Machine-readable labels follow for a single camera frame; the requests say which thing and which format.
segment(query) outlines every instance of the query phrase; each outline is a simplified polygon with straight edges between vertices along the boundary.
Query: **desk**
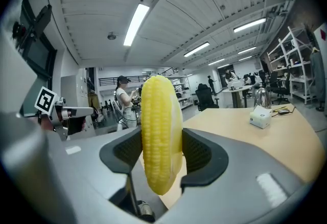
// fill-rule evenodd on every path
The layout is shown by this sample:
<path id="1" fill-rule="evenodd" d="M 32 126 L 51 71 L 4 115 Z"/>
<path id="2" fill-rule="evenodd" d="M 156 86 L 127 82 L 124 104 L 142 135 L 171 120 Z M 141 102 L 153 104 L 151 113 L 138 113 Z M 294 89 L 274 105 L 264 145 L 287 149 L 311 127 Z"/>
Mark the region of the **desk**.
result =
<path id="1" fill-rule="evenodd" d="M 283 106 L 289 110 L 294 107 L 286 104 L 273 106 L 272 109 Z M 315 180 L 325 162 L 324 148 L 301 113 L 295 109 L 292 114 L 273 117 L 267 128 L 260 129 L 248 122 L 252 110 L 253 108 L 207 108 L 185 121 L 183 126 L 255 145 L 284 164 L 304 183 Z M 168 209 L 181 196 L 179 183 L 184 175 L 186 161 L 183 157 L 182 169 L 172 188 L 160 196 Z"/>
<path id="2" fill-rule="evenodd" d="M 242 88 L 235 89 L 233 91 L 231 91 L 229 89 L 224 89 L 223 93 L 231 93 L 231 97 L 233 99 L 233 108 L 238 108 L 238 107 L 240 107 L 240 105 L 238 105 L 238 102 L 237 102 L 238 92 L 246 91 L 246 90 L 251 89 L 251 88 L 252 88 L 252 85 L 246 85 L 246 86 L 243 86 Z M 244 96 L 244 106 L 247 107 L 246 96 Z"/>

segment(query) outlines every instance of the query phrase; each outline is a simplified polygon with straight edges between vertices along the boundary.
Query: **white box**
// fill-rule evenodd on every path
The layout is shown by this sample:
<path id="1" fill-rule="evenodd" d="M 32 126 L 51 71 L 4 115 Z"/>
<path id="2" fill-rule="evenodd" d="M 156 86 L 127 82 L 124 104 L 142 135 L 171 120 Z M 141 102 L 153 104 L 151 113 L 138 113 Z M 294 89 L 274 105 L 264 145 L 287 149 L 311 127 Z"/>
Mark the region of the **white box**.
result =
<path id="1" fill-rule="evenodd" d="M 257 106 L 254 111 L 250 113 L 250 124 L 259 128 L 265 128 L 270 124 L 271 109 L 266 109 L 261 106 Z"/>

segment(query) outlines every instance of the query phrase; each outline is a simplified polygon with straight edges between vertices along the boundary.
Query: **cable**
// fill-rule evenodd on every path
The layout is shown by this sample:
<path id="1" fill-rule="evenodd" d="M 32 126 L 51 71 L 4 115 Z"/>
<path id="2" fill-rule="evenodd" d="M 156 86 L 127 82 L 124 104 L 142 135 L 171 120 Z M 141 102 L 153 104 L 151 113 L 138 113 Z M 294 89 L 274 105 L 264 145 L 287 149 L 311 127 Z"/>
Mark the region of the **cable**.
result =
<path id="1" fill-rule="evenodd" d="M 318 132 L 322 132 L 322 131 L 324 131 L 324 130 L 326 130 L 327 128 L 323 128 L 323 129 L 321 129 L 321 130 L 317 130 L 317 131 L 315 131 L 316 133 L 318 133 Z"/>

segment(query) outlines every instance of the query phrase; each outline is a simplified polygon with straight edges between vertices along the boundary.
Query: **ceiling light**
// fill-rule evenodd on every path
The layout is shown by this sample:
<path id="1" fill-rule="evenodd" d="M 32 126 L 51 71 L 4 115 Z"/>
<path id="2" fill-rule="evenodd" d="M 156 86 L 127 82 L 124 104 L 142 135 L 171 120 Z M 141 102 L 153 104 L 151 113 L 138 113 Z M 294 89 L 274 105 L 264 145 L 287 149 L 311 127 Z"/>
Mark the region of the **ceiling light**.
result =
<path id="1" fill-rule="evenodd" d="M 241 58 L 241 59 L 239 59 L 239 61 L 250 58 L 250 57 L 252 57 L 252 56 L 249 56 L 249 57 L 246 57 L 246 58 Z"/>
<path id="2" fill-rule="evenodd" d="M 253 47 L 253 48 L 250 48 L 250 49 L 247 49 L 247 50 L 243 50 L 243 51 L 239 52 L 238 54 L 243 54 L 245 52 L 248 52 L 248 51 L 254 50 L 254 49 L 256 49 L 256 47 Z"/>
<path id="3" fill-rule="evenodd" d="M 219 66 L 218 69 L 223 68 L 223 67 L 228 66 L 228 65 L 229 65 L 229 64 L 226 64 L 226 65 L 224 65 L 224 66 Z"/>
<path id="4" fill-rule="evenodd" d="M 247 28 L 253 27 L 255 25 L 259 25 L 259 24 L 264 23 L 264 22 L 266 22 L 266 18 L 265 17 L 264 18 L 257 19 L 257 20 L 252 21 L 252 22 L 249 22 L 249 23 L 247 23 L 245 25 L 242 25 L 240 27 L 234 28 L 234 32 L 236 33 L 236 32 L 239 32 L 241 30 L 245 30 Z"/>
<path id="5" fill-rule="evenodd" d="M 131 24 L 129 25 L 124 41 L 124 46 L 132 46 L 133 40 L 148 10 L 149 10 L 148 6 L 142 4 L 138 5 L 134 13 L 133 19 L 131 21 Z"/>
<path id="6" fill-rule="evenodd" d="M 217 60 L 217 61 L 215 61 L 215 62 L 213 62 L 213 63 L 210 63 L 208 66 L 213 65 L 213 64 L 218 63 L 218 62 L 223 61 L 223 60 L 225 60 L 225 59 L 222 58 L 222 59 L 220 59 L 220 60 Z"/>
<path id="7" fill-rule="evenodd" d="M 193 49 L 192 51 L 187 52 L 186 54 L 184 54 L 184 57 L 189 57 L 189 56 L 193 55 L 194 53 L 198 52 L 199 50 L 202 50 L 205 47 L 208 47 L 209 45 L 210 45 L 209 42 L 206 42 L 206 43 L 198 46 L 197 48 Z"/>

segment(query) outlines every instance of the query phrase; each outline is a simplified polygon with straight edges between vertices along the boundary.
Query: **lab equipment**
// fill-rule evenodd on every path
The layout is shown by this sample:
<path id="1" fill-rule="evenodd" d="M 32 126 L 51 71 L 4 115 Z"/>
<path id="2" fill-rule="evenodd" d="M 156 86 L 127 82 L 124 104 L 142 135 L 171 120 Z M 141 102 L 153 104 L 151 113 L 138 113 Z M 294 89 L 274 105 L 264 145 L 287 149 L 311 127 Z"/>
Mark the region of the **lab equipment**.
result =
<path id="1" fill-rule="evenodd" d="M 261 106 L 264 108 L 271 108 L 271 100 L 268 91 L 261 87 L 258 89 L 255 98 L 254 98 L 254 109 L 257 106 Z"/>
<path id="2" fill-rule="evenodd" d="M 51 124 L 62 141 L 65 141 L 68 137 L 68 128 L 62 125 L 62 121 L 85 118 L 94 112 L 91 107 L 67 107 L 65 98 L 59 97 L 55 92 L 46 87 L 41 88 L 34 107 L 39 110 L 39 118 L 41 118 L 42 113 L 49 117 Z"/>

